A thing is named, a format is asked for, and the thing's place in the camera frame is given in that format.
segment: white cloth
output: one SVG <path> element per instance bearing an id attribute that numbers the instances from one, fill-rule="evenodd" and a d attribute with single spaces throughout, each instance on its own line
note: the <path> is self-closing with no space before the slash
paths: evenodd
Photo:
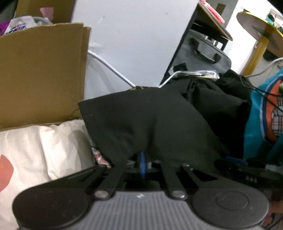
<path id="1" fill-rule="evenodd" d="M 12 202 L 21 191 L 94 165 L 83 125 L 74 120 L 0 132 L 0 229 L 18 228 Z M 1 191 L 4 183 L 8 185 Z"/>

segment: black handle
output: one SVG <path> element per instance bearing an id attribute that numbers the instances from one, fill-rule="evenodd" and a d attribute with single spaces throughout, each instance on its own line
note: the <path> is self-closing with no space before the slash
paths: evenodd
<path id="1" fill-rule="evenodd" d="M 206 62 L 211 63 L 211 64 L 215 64 L 215 63 L 220 61 L 221 56 L 219 54 L 215 54 L 213 59 L 209 58 L 208 56 L 206 56 L 205 54 L 203 54 L 202 52 L 200 52 L 198 50 L 199 42 L 197 40 L 195 40 L 194 38 L 191 38 L 191 42 L 193 44 L 193 47 L 194 47 L 196 54 L 199 57 L 201 57 L 203 60 L 205 60 Z"/>

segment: blue strip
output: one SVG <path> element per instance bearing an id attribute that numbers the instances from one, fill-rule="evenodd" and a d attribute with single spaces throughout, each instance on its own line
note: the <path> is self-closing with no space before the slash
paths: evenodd
<path id="1" fill-rule="evenodd" d="M 146 174 L 146 161 L 144 152 L 141 153 L 141 177 L 144 179 Z"/>

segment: brown box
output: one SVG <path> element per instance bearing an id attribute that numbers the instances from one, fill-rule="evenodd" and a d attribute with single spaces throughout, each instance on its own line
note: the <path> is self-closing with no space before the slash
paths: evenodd
<path id="1" fill-rule="evenodd" d="M 19 0 L 16 17 L 42 17 L 40 8 L 54 7 L 53 23 L 71 22 L 76 0 Z"/>
<path id="2" fill-rule="evenodd" d="M 0 129 L 80 116 L 89 33 L 67 23 L 0 37 Z"/>

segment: black bag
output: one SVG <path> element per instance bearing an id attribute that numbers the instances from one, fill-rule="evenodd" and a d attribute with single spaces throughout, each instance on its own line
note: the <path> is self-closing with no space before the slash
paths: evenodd
<path id="1" fill-rule="evenodd" d="M 182 44 L 172 67 L 186 63 L 188 71 L 216 70 L 224 74 L 231 68 L 230 58 L 204 35 L 190 30 Z"/>

